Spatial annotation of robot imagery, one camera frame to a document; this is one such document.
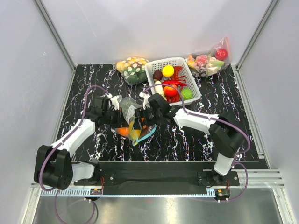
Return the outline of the clear blue-zip food bag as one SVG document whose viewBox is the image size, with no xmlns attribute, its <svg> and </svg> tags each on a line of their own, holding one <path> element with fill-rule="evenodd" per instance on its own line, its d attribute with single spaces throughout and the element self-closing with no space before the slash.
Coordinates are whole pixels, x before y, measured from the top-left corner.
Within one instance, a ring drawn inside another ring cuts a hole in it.
<svg viewBox="0 0 299 224">
<path fill-rule="evenodd" d="M 137 109 L 138 109 L 138 108 L 143 108 L 143 106 L 138 104 Z M 130 127 L 134 128 L 135 112 L 131 113 L 131 116 L 127 115 L 127 116 L 124 117 L 124 118 L 125 118 L 125 120 L 126 120 L 127 123 L 128 123 L 128 128 L 130 128 Z M 142 131 L 142 132 L 141 132 L 141 135 L 140 135 L 140 137 L 139 137 L 139 139 L 138 139 L 137 141 L 132 141 L 132 140 L 128 137 L 128 135 L 127 135 L 127 136 L 123 136 L 123 137 L 128 138 L 128 139 L 132 142 L 132 145 L 135 146 L 135 145 L 137 145 L 138 143 L 140 143 L 141 141 L 146 140 L 147 138 L 149 138 L 150 136 L 152 136 L 152 135 L 154 134 L 154 132 L 156 131 L 156 128 L 157 128 L 157 126 L 156 126 L 156 125 L 153 125 L 153 126 L 150 126 L 150 127 L 147 127 L 147 128 L 145 128 L 145 129 L 141 130 L 141 131 Z"/>
</svg>

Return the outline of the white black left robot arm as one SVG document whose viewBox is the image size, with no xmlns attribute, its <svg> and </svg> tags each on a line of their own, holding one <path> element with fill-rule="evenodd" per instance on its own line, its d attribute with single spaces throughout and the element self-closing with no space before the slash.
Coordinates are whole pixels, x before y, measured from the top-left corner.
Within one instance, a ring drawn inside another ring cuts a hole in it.
<svg viewBox="0 0 299 224">
<path fill-rule="evenodd" d="M 42 145 L 37 150 L 34 181 L 47 191 L 65 190 L 72 182 L 85 179 L 95 185 L 101 179 L 99 166 L 94 162 L 72 162 L 76 150 L 102 125 L 126 127 L 119 103 L 122 96 L 96 97 L 85 107 L 76 124 L 62 138 L 50 146 Z"/>
</svg>

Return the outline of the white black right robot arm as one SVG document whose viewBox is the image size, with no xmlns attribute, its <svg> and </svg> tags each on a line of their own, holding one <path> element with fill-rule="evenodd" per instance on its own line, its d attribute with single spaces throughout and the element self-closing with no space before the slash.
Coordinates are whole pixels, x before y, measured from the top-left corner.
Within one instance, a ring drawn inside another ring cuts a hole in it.
<svg viewBox="0 0 299 224">
<path fill-rule="evenodd" d="M 245 141 L 240 128 L 233 125 L 228 116 L 194 112 L 179 105 L 171 106 L 158 93 L 140 93 L 140 97 L 143 107 L 135 110 L 135 129 L 166 123 L 210 135 L 218 152 L 212 173 L 213 182 L 223 185 L 228 181 L 228 172 L 233 167 L 236 153 Z"/>
</svg>

